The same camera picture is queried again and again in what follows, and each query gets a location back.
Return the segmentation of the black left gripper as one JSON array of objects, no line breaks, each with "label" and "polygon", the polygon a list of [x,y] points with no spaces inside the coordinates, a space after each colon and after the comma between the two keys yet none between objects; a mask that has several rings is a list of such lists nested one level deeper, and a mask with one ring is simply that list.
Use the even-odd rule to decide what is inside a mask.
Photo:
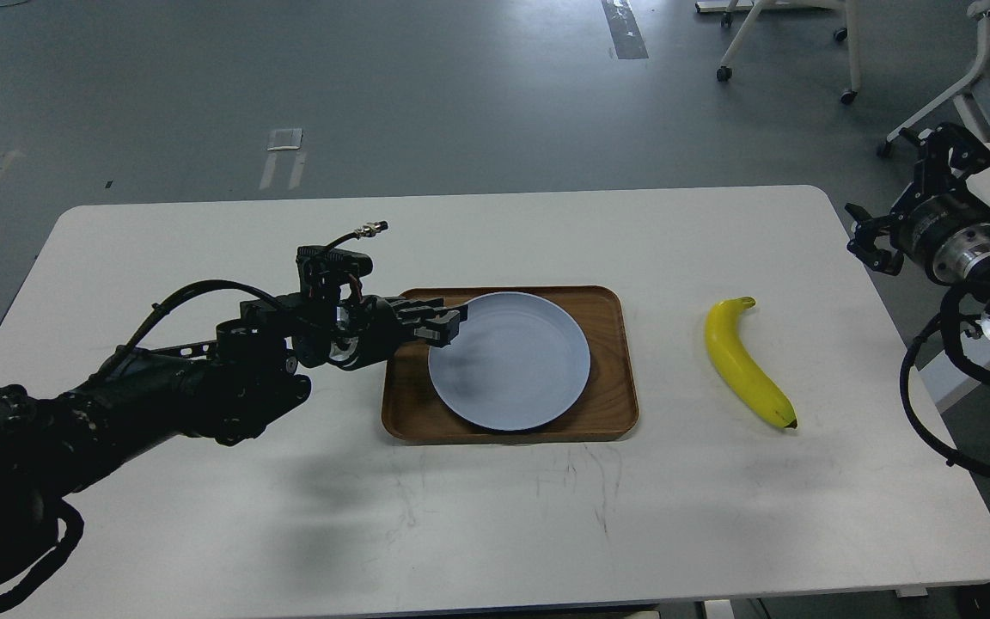
[{"label": "black left gripper", "polygon": [[445,305],[440,297],[343,299],[335,305],[325,362],[357,370],[389,360],[405,342],[447,347],[468,320],[468,310],[468,304]]}]

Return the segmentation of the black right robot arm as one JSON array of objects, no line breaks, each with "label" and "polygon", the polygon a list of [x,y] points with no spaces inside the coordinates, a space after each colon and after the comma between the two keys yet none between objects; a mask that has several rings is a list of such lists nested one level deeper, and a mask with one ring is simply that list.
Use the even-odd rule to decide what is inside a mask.
[{"label": "black right robot arm", "polygon": [[914,364],[925,342],[939,334],[947,359],[963,375],[990,385],[990,206],[968,188],[970,176],[990,168],[990,150],[956,123],[899,134],[918,151],[911,184],[882,216],[846,205],[855,223],[847,250],[868,269],[892,277],[911,261],[946,287],[938,313],[913,338],[905,365]]}]

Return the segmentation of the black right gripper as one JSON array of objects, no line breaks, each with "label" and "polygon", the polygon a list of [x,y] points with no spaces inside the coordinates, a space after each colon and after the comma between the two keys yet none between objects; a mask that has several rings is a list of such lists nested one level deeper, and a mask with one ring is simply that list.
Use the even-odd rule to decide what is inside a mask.
[{"label": "black right gripper", "polygon": [[[845,204],[855,227],[847,251],[870,271],[896,277],[911,261],[935,285],[990,279],[990,206],[967,191],[967,179],[990,168],[990,149],[965,126],[939,123],[899,137],[918,152],[913,179],[889,214],[873,217]],[[892,249],[877,239],[890,236]]]}]

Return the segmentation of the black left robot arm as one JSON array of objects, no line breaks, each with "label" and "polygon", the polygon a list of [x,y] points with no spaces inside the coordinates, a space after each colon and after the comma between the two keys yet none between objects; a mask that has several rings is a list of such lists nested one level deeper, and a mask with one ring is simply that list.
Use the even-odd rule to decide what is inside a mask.
[{"label": "black left robot arm", "polygon": [[0,388],[0,614],[63,567],[85,522],[66,497],[175,436],[233,446],[308,400],[299,367],[357,370],[408,342],[445,347],[465,304],[363,293],[372,259],[343,243],[365,224],[297,250],[299,289],[282,297],[201,279],[154,304],[130,339],[51,399]]}]

